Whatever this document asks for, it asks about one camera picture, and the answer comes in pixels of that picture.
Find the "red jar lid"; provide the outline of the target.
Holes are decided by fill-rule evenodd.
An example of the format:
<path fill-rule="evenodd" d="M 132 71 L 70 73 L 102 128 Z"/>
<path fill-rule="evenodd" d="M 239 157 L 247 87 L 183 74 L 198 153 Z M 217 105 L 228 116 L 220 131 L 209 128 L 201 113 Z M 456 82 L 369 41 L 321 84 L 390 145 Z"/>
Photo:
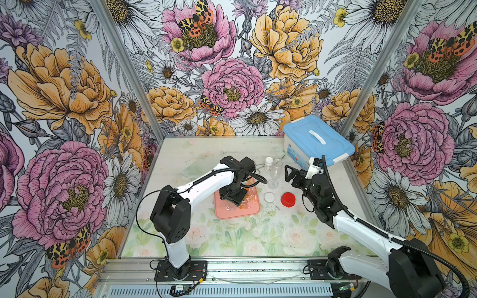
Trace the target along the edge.
<path fill-rule="evenodd" d="M 291 192 L 285 192 L 281 196 L 280 202 L 284 207 L 293 207 L 296 204 L 296 196 Z"/>

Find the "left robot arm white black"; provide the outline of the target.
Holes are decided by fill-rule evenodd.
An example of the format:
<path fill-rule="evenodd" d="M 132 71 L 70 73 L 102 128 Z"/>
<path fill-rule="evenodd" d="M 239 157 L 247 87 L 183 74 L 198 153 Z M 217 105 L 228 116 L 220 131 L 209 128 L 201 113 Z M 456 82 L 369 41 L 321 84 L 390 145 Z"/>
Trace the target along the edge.
<path fill-rule="evenodd" d="M 173 269 L 185 269 L 190 263 L 184 238 L 191 226 L 193 209 L 215 192 L 219 193 L 220 200 L 239 207 L 248 189 L 267 183 L 266 178 L 255 171 L 252 159 L 226 156 L 200 178 L 180 187 L 167 185 L 159 191 L 150 221 L 165 241 L 166 264 Z"/>

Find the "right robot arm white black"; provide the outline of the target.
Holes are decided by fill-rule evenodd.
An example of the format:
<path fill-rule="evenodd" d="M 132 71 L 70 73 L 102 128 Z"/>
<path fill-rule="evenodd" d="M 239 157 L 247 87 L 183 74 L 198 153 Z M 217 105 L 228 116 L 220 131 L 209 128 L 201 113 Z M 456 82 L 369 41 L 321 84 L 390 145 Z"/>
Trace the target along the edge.
<path fill-rule="evenodd" d="M 436 261 L 423 243 L 389 234 L 341 206 L 324 171 L 308 178 L 304 170 L 288 165 L 284 170 L 286 182 L 303 192 L 321 222 L 375 254 L 366 257 L 341 246 L 328 255 L 330 276 L 361 276 L 389 289 L 397 298 L 434 298 L 445 289 Z"/>

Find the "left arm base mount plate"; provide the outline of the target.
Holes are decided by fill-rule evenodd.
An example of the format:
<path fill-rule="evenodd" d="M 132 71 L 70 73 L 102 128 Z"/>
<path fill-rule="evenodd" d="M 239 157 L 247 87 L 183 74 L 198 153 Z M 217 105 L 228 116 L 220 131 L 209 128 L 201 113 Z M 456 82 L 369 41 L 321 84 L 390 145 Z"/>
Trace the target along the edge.
<path fill-rule="evenodd" d="M 186 261 L 184 265 L 175 268 L 168 260 L 159 260 L 155 270 L 154 281 L 192 281 L 205 280 L 207 275 L 208 262 L 205 260 Z"/>

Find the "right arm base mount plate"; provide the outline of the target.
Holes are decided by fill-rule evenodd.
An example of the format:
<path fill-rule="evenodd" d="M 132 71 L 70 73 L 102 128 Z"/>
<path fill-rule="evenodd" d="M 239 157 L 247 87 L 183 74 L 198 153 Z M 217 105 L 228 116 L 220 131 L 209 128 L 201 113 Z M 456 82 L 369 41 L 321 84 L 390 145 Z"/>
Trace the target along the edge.
<path fill-rule="evenodd" d="M 339 258 L 351 248 L 341 246 L 334 249 L 327 255 L 327 259 L 312 259 L 307 261 L 307 265 L 303 268 L 303 274 L 309 275 L 311 280 L 328 280 L 328 279 L 361 279 L 361 276 L 349 274 L 344 271 L 339 263 Z"/>

